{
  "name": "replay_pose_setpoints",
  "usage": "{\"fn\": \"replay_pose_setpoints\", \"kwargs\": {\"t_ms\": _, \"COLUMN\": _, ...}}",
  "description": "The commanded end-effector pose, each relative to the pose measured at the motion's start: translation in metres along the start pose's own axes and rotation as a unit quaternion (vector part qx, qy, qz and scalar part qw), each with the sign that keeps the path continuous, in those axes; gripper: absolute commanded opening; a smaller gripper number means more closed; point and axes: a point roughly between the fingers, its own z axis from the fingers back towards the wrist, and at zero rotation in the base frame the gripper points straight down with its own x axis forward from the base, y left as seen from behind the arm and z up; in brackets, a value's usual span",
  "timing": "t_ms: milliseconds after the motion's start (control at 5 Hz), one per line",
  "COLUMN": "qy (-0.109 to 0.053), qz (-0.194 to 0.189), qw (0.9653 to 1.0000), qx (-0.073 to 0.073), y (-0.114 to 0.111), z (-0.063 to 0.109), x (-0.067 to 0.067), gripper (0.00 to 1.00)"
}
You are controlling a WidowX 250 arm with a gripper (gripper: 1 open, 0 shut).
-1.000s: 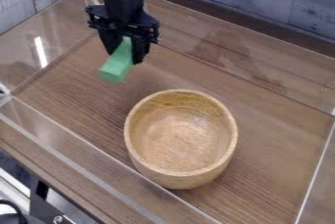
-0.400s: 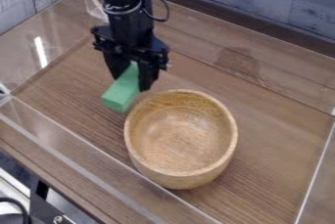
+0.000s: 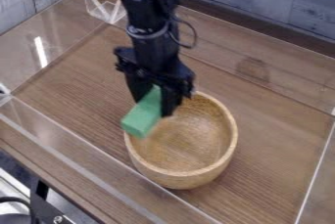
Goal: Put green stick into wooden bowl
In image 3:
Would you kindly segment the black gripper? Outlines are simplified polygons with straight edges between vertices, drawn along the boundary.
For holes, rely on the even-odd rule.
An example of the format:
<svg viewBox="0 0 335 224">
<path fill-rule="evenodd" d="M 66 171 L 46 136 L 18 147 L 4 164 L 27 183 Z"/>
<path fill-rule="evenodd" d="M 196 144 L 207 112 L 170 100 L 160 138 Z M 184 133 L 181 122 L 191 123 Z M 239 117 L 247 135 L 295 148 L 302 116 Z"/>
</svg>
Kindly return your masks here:
<svg viewBox="0 0 335 224">
<path fill-rule="evenodd" d="M 161 115 L 170 116 L 195 89 L 196 74 L 180 59 L 180 30 L 162 28 L 145 33 L 128 29 L 132 47 L 117 47 L 117 70 L 126 75 L 136 102 L 152 87 L 161 88 Z"/>
</svg>

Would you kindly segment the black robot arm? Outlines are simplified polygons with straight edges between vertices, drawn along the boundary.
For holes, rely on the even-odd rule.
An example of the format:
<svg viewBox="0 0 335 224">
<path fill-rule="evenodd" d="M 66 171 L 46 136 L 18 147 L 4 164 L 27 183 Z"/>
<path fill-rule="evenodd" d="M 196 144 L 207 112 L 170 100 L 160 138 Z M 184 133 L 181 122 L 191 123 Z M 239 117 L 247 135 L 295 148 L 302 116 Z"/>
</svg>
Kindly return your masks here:
<svg viewBox="0 0 335 224">
<path fill-rule="evenodd" d="M 193 48 L 180 38 L 180 25 L 185 22 L 176 15 L 180 0 L 121 0 L 128 13 L 126 32 L 130 47 L 117 47 L 117 70 L 128 80 L 136 101 L 150 89 L 161 89 L 160 114 L 173 114 L 195 89 L 196 73 L 180 58 L 180 49 Z"/>
</svg>

